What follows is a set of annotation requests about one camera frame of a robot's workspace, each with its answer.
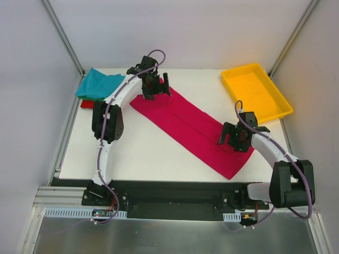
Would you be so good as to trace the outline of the folded teal t shirt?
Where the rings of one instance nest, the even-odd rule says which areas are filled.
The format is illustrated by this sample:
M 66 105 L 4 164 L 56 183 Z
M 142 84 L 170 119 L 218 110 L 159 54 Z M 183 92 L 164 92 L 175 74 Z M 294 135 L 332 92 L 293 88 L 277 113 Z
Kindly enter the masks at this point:
M 119 87 L 124 79 L 125 75 L 105 75 L 91 68 L 78 87 L 75 96 L 107 98 Z

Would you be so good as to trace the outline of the yellow plastic tray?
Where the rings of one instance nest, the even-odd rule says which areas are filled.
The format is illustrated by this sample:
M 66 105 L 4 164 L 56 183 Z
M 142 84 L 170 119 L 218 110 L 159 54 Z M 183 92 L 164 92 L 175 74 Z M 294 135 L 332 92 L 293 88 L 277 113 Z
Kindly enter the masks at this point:
M 260 124 L 281 119 L 293 108 L 259 63 L 224 70 L 221 80 L 234 102 L 253 111 Z

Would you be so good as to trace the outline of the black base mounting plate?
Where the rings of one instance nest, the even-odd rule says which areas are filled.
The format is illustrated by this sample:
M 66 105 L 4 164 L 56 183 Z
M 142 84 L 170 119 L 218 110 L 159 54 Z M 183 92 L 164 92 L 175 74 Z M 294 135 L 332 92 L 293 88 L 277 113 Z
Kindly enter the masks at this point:
M 81 204 L 118 209 L 129 219 L 221 221 L 244 210 L 306 206 L 300 183 L 269 185 L 269 199 L 249 192 L 251 183 L 142 182 L 113 180 L 107 186 L 91 180 L 54 179 L 53 187 L 84 188 Z

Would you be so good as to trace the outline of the aluminium front rail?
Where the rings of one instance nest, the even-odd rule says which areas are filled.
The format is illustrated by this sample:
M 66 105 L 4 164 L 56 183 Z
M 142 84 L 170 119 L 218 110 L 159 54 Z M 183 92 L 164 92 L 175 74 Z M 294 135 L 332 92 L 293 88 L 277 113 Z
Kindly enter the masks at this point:
M 161 186 L 158 183 L 121 182 L 116 186 L 120 209 L 137 203 L 156 204 L 211 204 L 217 209 L 230 209 L 224 199 L 231 197 L 243 184 L 226 184 L 212 186 Z M 104 186 L 99 187 L 39 187 L 34 202 L 36 204 L 55 205 L 57 203 L 73 206 L 102 206 L 112 203 L 114 195 Z

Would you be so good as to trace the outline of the pink t shirt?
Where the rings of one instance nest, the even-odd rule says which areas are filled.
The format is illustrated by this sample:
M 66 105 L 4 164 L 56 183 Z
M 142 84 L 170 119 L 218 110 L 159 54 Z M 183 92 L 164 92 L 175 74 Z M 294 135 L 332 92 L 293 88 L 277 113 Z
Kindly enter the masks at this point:
M 155 95 L 153 101 L 138 95 L 130 105 L 206 165 L 232 179 L 250 159 L 254 149 L 240 152 L 227 143 L 219 145 L 223 124 L 174 89 L 170 91 L 171 96 Z

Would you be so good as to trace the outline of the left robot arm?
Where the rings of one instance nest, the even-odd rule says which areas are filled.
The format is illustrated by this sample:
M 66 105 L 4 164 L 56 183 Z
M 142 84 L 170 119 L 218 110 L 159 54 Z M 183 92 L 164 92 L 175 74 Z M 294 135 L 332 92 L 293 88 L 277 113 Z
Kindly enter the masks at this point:
M 94 103 L 92 113 L 92 131 L 96 138 L 96 170 L 86 190 L 93 195 L 101 206 L 106 206 L 113 198 L 108 184 L 112 181 L 112 149 L 124 131 L 122 109 L 137 95 L 143 99 L 154 100 L 154 96 L 166 94 L 171 96 L 168 74 L 162 76 L 158 67 L 165 61 L 157 61 L 150 55 L 143 56 L 141 63 L 130 67 L 117 89 L 103 101 Z

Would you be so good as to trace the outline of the folded green t shirt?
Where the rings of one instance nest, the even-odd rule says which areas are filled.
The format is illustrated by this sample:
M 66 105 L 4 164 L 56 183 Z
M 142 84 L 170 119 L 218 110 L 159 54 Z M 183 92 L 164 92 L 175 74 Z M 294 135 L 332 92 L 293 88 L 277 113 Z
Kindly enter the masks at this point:
M 79 96 L 79 99 L 82 99 L 84 101 L 103 101 L 105 98 L 92 98 L 92 97 L 87 97 L 87 96 Z

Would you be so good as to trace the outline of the aluminium right side rail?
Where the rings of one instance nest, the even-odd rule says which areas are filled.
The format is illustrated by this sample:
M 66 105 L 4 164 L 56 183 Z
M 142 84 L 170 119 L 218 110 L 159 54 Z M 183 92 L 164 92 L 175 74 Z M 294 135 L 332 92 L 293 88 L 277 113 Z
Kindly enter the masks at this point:
M 275 86 L 277 87 L 277 89 L 279 90 L 279 92 L 281 93 L 281 95 L 282 95 L 283 97 L 285 97 L 284 94 L 283 94 L 283 92 L 280 90 L 280 88 L 279 88 L 278 85 L 276 84 L 276 82 L 273 80 L 273 77 L 272 77 L 270 74 L 268 74 L 267 76 L 268 76 L 269 79 L 275 84 Z M 284 135 L 284 139 L 285 139 L 285 142 L 286 142 L 286 145 L 287 145 L 288 152 L 289 152 L 290 154 L 293 155 L 294 153 L 293 153 L 293 150 L 292 150 L 290 138 L 289 138 L 289 136 L 288 136 L 288 132 L 287 132 L 287 129 L 286 129 L 285 116 L 279 118 L 279 121 L 280 121 L 280 124 L 281 124 L 281 127 L 282 127 L 282 132 L 283 132 L 283 135 Z

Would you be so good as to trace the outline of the aluminium corner post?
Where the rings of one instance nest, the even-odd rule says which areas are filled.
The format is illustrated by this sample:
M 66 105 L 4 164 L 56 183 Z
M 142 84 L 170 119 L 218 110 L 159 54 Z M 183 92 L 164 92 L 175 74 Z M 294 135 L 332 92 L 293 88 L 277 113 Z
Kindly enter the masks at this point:
M 317 8 L 317 6 L 319 5 L 320 2 L 321 2 L 321 0 L 311 0 L 308 3 L 306 9 L 304 10 L 303 14 L 301 15 L 299 21 L 297 22 L 295 28 L 293 29 L 288 40 L 286 41 L 285 45 L 283 46 L 279 56 L 277 57 L 276 61 L 274 62 L 272 68 L 267 73 L 267 75 L 269 76 L 270 79 L 272 79 L 273 76 L 275 75 L 275 73 L 278 71 L 279 67 L 283 63 L 284 59 L 287 57 L 287 55 L 290 52 L 290 50 L 292 49 L 294 43 L 296 42 L 296 40 L 300 36 L 303 28 L 305 27 L 305 25 L 309 21 L 310 17 L 312 16 L 313 12 L 315 11 L 315 9 Z
M 76 70 L 80 74 L 81 77 L 85 76 L 85 69 L 83 68 L 82 64 L 80 63 L 79 58 L 77 57 L 74 48 L 72 47 L 72 44 L 66 35 L 66 32 L 49 0 L 39 0 L 42 7 L 44 8 L 48 18 L 50 19 L 50 22 L 52 26 L 54 27 L 57 36 L 59 37 L 61 43 L 63 44 L 67 54 L 69 55 L 73 65 L 75 66 Z

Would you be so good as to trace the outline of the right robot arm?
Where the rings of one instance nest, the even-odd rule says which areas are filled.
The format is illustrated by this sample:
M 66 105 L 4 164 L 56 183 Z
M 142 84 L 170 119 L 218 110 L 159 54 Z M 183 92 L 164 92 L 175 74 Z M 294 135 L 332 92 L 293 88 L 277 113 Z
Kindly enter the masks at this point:
M 293 209 L 315 203 L 314 169 L 309 160 L 300 160 L 276 141 L 270 130 L 259 126 L 254 112 L 238 112 L 238 123 L 225 122 L 218 143 L 227 143 L 236 152 L 256 150 L 271 166 L 269 183 L 251 183 L 238 195 L 241 207 L 249 209 L 258 201 L 276 208 Z

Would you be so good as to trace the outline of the aluminium rail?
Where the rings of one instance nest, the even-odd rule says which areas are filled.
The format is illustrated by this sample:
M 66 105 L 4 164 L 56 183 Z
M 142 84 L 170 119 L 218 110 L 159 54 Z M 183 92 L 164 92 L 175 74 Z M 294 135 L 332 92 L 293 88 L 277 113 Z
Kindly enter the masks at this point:
M 60 138 L 60 143 L 58 145 L 58 149 L 57 149 L 54 161 L 51 166 L 49 178 L 47 181 L 47 186 L 51 185 L 55 177 L 55 174 L 58 174 L 61 171 L 61 167 L 63 164 L 65 154 L 67 152 L 69 139 L 72 134 L 72 129 L 74 126 L 74 122 L 76 119 L 76 114 L 77 114 L 79 105 L 80 105 L 80 99 L 77 96 L 74 96 L 72 104 L 71 104 L 71 108 L 67 115 L 66 124 L 62 132 L 61 138 Z
M 116 186 L 120 209 L 137 203 L 156 204 L 211 204 L 217 209 L 230 209 L 224 199 L 231 197 L 243 184 L 226 184 L 212 186 L 161 186 L 158 183 L 121 182 Z M 114 195 L 104 186 L 99 187 L 39 187 L 34 202 L 36 204 L 55 205 L 57 203 L 73 206 L 102 206 L 112 203 Z
M 284 94 L 283 94 L 283 92 L 280 90 L 280 88 L 279 88 L 278 85 L 276 84 L 276 82 L 273 80 L 273 77 L 272 77 L 270 74 L 268 74 L 267 76 L 268 76 L 269 79 L 275 84 L 275 86 L 277 87 L 277 89 L 279 90 L 279 92 L 281 93 L 281 95 L 282 95 L 283 97 L 285 97 Z M 279 121 L 280 121 L 280 124 L 281 124 L 281 127 L 282 127 L 282 132 L 283 132 L 283 135 L 284 135 L 284 139 L 285 139 L 285 142 L 286 142 L 286 145 L 287 145 L 288 152 L 289 152 L 290 154 L 293 155 L 294 153 L 293 153 L 293 150 L 292 150 L 290 138 L 289 138 L 289 136 L 288 136 L 288 132 L 287 132 L 287 129 L 286 129 L 285 116 L 279 118 Z

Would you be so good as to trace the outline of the aluminium corner post right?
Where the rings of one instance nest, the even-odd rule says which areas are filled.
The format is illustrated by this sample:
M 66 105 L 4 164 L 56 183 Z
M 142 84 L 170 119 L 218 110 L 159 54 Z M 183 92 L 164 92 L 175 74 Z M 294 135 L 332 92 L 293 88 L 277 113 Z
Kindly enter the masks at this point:
M 276 61 L 274 62 L 272 68 L 267 73 L 267 75 L 269 76 L 270 79 L 272 79 L 273 76 L 275 75 L 275 73 L 278 71 L 279 67 L 283 63 L 284 59 L 287 57 L 287 55 L 290 52 L 290 50 L 292 49 L 294 43 L 296 42 L 296 40 L 300 36 L 303 28 L 305 27 L 305 25 L 309 21 L 310 17 L 312 16 L 313 12 L 315 11 L 315 9 L 317 8 L 317 6 L 319 5 L 320 2 L 321 2 L 321 0 L 311 0 L 308 3 L 306 9 L 304 10 L 303 14 L 301 15 L 299 21 L 297 22 L 295 28 L 293 29 L 288 40 L 286 41 L 285 45 L 283 46 L 279 56 L 277 57 Z

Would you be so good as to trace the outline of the aluminium left side rail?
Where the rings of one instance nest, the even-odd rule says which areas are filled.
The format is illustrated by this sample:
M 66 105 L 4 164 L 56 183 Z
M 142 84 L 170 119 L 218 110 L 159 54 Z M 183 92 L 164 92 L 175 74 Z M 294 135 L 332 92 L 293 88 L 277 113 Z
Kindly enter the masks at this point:
M 69 139 L 72 134 L 72 129 L 74 126 L 74 122 L 76 119 L 76 114 L 77 114 L 79 105 L 80 105 L 80 99 L 77 96 L 74 96 L 72 104 L 71 104 L 71 108 L 67 115 L 66 124 L 62 132 L 61 138 L 60 138 L 60 143 L 58 145 L 58 149 L 57 149 L 54 161 L 51 166 L 49 178 L 47 181 L 47 186 L 51 185 L 55 177 L 55 174 L 58 174 L 61 171 L 61 167 L 63 164 L 65 154 L 67 152 Z

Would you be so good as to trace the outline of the folded red t shirt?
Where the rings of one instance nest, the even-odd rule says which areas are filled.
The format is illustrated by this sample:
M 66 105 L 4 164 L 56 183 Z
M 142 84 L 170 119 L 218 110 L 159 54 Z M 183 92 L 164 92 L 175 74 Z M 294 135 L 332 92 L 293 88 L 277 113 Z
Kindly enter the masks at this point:
M 90 101 L 90 100 L 82 100 L 80 107 L 83 109 L 89 109 L 92 110 L 94 107 L 94 101 Z

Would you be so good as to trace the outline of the aluminium corner post left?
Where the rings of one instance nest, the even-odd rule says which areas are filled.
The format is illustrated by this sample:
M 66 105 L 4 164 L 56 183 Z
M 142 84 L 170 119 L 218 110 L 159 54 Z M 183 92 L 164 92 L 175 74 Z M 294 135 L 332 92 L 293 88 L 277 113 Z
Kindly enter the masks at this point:
M 85 69 L 83 68 L 82 64 L 80 63 L 79 58 L 77 57 L 74 48 L 72 47 L 72 44 L 66 35 L 66 32 L 49 0 L 39 0 L 42 7 L 44 8 L 48 18 L 50 19 L 50 22 L 52 26 L 54 27 L 57 36 L 59 37 L 61 43 L 63 44 L 67 54 L 69 55 L 73 65 L 75 66 L 76 70 L 80 74 L 81 77 L 85 76 Z

